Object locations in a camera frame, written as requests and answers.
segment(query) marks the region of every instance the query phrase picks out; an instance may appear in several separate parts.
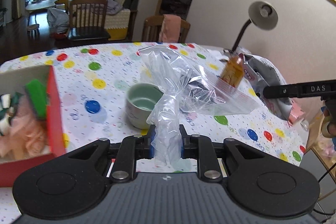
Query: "lamp neck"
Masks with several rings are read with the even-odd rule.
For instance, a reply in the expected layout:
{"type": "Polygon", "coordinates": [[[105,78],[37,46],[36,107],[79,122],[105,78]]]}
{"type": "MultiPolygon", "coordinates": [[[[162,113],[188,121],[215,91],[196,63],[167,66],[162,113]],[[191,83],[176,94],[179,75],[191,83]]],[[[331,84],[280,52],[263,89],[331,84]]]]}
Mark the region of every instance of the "lamp neck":
{"type": "Polygon", "coordinates": [[[243,27],[241,28],[240,33],[239,33],[239,35],[238,35],[238,37],[237,37],[237,39],[236,39],[236,42],[235,42],[235,44],[234,44],[234,46],[233,46],[233,48],[232,48],[232,52],[235,52],[235,51],[236,51],[236,49],[237,49],[237,47],[238,47],[238,45],[239,45],[239,42],[240,42],[241,38],[243,37],[243,34],[244,34],[246,28],[247,28],[248,25],[250,25],[251,23],[252,23],[252,21],[251,21],[251,19],[249,19],[248,21],[245,22],[245,24],[244,24],[243,27]]]}

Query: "screw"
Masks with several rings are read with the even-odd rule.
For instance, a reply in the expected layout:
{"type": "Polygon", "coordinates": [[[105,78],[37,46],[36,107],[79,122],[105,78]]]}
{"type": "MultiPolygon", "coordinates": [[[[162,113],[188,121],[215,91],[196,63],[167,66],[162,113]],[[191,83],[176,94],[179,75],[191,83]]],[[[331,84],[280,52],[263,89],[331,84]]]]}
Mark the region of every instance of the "screw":
{"type": "Polygon", "coordinates": [[[221,176],[221,174],[215,170],[208,170],[204,172],[204,176],[207,177],[208,179],[218,179],[221,176]]]}
{"type": "Polygon", "coordinates": [[[123,180],[128,177],[128,173],[125,171],[116,171],[112,173],[112,177],[118,180],[123,180]]]}

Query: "red box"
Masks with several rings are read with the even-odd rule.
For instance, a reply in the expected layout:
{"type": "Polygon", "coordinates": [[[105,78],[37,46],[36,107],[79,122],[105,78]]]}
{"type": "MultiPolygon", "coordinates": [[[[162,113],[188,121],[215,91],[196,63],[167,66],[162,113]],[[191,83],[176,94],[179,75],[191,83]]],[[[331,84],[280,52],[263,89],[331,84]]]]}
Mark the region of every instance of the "red box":
{"type": "Polygon", "coordinates": [[[0,187],[12,187],[15,179],[25,170],[65,154],[63,141],[60,99],[52,66],[35,66],[0,73],[0,94],[24,91],[24,86],[33,79],[47,86],[47,137],[50,153],[26,160],[14,160],[0,164],[0,187]]]}

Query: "desk lamp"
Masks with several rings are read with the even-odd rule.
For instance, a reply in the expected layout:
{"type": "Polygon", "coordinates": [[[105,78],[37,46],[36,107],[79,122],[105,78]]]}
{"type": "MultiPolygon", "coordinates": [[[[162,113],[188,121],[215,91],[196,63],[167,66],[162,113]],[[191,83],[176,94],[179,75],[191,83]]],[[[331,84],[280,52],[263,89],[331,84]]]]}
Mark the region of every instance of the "desk lamp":
{"type": "Polygon", "coordinates": [[[251,23],[253,23],[262,30],[273,30],[278,23],[278,14],[276,10],[272,7],[272,5],[266,2],[253,2],[249,7],[249,19],[243,25],[233,48],[229,50],[229,52],[233,53],[236,51],[246,28],[251,23]]]}

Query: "sofa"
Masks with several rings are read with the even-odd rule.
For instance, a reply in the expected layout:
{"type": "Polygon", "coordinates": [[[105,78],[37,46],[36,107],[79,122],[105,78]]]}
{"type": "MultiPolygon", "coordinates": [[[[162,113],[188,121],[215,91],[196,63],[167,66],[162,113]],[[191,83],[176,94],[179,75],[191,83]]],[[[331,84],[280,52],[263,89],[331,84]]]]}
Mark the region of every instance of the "sofa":
{"type": "Polygon", "coordinates": [[[116,15],[106,15],[105,29],[110,34],[110,41],[132,39],[137,6],[139,0],[115,0],[123,6],[116,15]]]}

